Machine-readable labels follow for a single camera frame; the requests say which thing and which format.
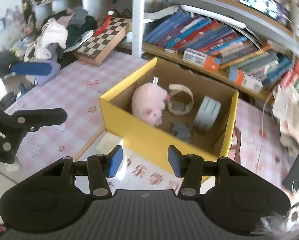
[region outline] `pig ear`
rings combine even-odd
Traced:
[[[151,109],[147,109],[147,110],[146,110],[146,114],[147,114],[147,115],[149,115],[149,114],[151,114],[151,113],[152,113],[152,111],[153,111],[153,109],[152,109],[152,108],[151,108]]]

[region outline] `pile of clothes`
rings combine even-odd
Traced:
[[[43,85],[56,76],[60,71],[57,59],[89,39],[96,28],[96,20],[82,7],[66,9],[47,17],[24,57],[24,62],[47,63],[51,66],[48,76],[35,75],[35,84]]]

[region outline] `wooden stick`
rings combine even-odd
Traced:
[[[87,149],[96,141],[96,139],[105,131],[105,129],[106,127],[104,125],[97,131],[97,133],[93,135],[93,137],[87,143],[85,143],[83,148],[75,156],[73,156],[74,162],[76,162],[87,151]]]

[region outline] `black cable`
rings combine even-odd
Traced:
[[[0,171],[0,175],[2,175],[4,178],[8,179],[8,180],[11,181],[11,182],[13,182],[13,183],[15,183],[15,184],[18,184],[17,181],[15,181],[14,179],[8,177],[7,175],[5,175],[4,173],[2,173],[1,171]]]

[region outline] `ribbed gray surface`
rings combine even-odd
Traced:
[[[268,240],[269,236],[228,233],[201,212],[197,203],[180,200],[173,190],[118,190],[109,200],[94,201],[68,228],[44,235],[9,230],[1,240]]]

